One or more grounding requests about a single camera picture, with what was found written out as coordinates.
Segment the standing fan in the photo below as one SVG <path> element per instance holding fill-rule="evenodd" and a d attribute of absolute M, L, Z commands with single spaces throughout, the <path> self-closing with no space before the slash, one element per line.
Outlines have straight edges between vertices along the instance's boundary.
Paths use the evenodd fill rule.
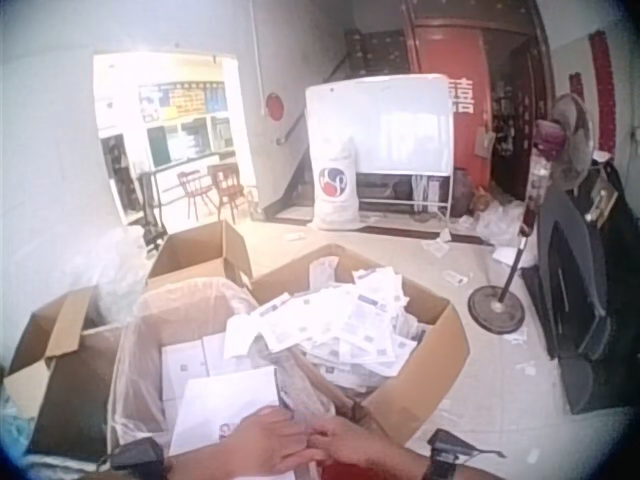
<path fill-rule="evenodd" d="M 533 233 L 547 187 L 553 179 L 564 190 L 575 189 L 587 176 L 593 144 L 593 124 L 575 95 L 563 95 L 556 100 L 551 121 L 536 122 L 527 199 L 518 232 L 520 243 L 511 271 L 503 287 L 480 287 L 469 297 L 469 313 L 485 330 L 506 335 L 519 330 L 524 323 L 522 302 L 509 288 Z"/>

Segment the wristwatch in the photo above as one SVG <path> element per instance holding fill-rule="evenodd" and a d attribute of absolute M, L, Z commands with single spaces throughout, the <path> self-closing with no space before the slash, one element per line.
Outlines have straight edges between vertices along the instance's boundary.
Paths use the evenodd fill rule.
<path fill-rule="evenodd" d="M 422 477 L 422 480 L 452 480 L 456 474 L 455 463 L 445 462 L 443 460 L 431 459 L 429 469 Z"/>

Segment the hand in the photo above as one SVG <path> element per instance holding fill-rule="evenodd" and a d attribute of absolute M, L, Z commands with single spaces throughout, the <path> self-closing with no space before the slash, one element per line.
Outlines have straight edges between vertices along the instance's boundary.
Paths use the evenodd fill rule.
<path fill-rule="evenodd" d="M 268 407 L 246 417 L 221 446 L 233 477 L 279 475 L 327 458 L 307 448 L 307 439 L 291 412 Z"/>
<path fill-rule="evenodd" d="M 309 446 L 324 451 L 340 463 L 371 467 L 392 448 L 390 441 L 340 417 L 318 420 L 312 427 Z"/>

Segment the whiteboard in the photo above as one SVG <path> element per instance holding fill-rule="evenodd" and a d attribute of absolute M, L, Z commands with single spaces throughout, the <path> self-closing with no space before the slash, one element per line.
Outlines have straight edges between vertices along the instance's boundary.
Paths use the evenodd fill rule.
<path fill-rule="evenodd" d="M 361 173 L 453 174 L 453 110 L 444 75 L 359 78 L 307 89 L 311 159 L 353 139 Z"/>

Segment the red chair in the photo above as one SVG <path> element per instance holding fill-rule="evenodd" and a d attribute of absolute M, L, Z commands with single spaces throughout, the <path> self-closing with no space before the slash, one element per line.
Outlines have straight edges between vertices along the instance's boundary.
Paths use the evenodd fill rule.
<path fill-rule="evenodd" d="M 213 203 L 213 200 L 211 200 L 211 197 L 209 196 L 209 192 L 213 190 L 213 185 L 203 186 L 202 178 L 206 178 L 206 175 L 200 174 L 198 170 L 178 174 L 178 182 L 180 182 L 184 195 L 187 197 L 187 201 L 189 202 L 187 218 L 191 218 L 191 202 L 193 202 L 193 208 L 196 211 L 196 220 L 198 221 L 200 220 L 198 218 L 198 203 L 196 202 L 198 198 L 202 199 L 202 203 L 206 205 L 209 213 L 213 213 L 211 208 L 209 208 L 209 205 L 213 205 L 213 208 L 217 208 L 216 204 Z"/>
<path fill-rule="evenodd" d="M 211 182 L 218 192 L 218 206 L 216 207 L 218 209 L 218 220 L 220 220 L 222 214 L 222 207 L 229 205 L 231 219 L 235 225 L 235 210 L 238 210 L 236 202 L 244 197 L 244 187 L 240 185 L 238 165 L 211 165 L 208 170 L 209 175 L 211 175 Z"/>

